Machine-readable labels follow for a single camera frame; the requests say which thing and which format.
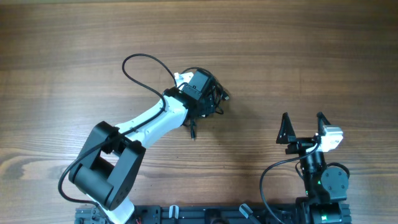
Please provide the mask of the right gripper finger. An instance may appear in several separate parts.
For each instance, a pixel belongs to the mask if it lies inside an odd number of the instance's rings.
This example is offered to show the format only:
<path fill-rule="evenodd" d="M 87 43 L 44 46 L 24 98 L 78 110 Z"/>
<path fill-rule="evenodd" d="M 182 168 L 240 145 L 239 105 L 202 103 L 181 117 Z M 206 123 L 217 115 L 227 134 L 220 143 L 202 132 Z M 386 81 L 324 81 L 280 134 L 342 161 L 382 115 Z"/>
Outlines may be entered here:
<path fill-rule="evenodd" d="M 277 144 L 290 144 L 295 141 L 296 141 L 296 135 L 294 132 L 294 128 L 292 126 L 288 112 L 285 112 L 282 115 L 281 126 L 279 129 L 279 133 L 277 135 L 276 143 Z"/>
<path fill-rule="evenodd" d="M 318 134 L 326 134 L 326 129 L 331 125 L 326 116 L 320 111 L 317 113 Z"/>

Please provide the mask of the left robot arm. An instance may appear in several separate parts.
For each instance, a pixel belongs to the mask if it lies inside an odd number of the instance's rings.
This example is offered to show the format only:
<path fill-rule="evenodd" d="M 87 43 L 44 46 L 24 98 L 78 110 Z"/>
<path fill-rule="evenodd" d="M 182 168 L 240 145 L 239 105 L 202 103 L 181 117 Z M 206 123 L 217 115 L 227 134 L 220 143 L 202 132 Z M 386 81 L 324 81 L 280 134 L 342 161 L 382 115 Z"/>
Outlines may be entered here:
<path fill-rule="evenodd" d="M 138 117 L 112 126 L 98 123 L 86 140 L 68 179 L 90 198 L 93 207 L 76 210 L 75 223 L 139 223 L 129 193 L 147 148 L 163 135 L 215 112 L 216 78 L 190 68 L 177 73 L 176 86 Z"/>

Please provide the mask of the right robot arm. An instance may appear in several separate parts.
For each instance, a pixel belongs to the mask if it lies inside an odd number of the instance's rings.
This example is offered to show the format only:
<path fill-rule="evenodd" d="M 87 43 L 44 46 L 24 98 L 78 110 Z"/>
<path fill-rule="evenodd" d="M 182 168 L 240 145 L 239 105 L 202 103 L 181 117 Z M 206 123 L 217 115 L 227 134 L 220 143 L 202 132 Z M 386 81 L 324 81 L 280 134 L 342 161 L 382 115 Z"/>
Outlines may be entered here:
<path fill-rule="evenodd" d="M 343 140 L 339 126 L 330 124 L 325 115 L 317 114 L 318 132 L 310 138 L 295 135 L 289 115 L 284 113 L 277 144 L 286 144 L 286 154 L 298 154 L 305 197 L 295 201 L 297 223 L 351 223 L 347 199 L 350 172 L 344 165 L 326 163 L 324 153 L 338 147 Z"/>

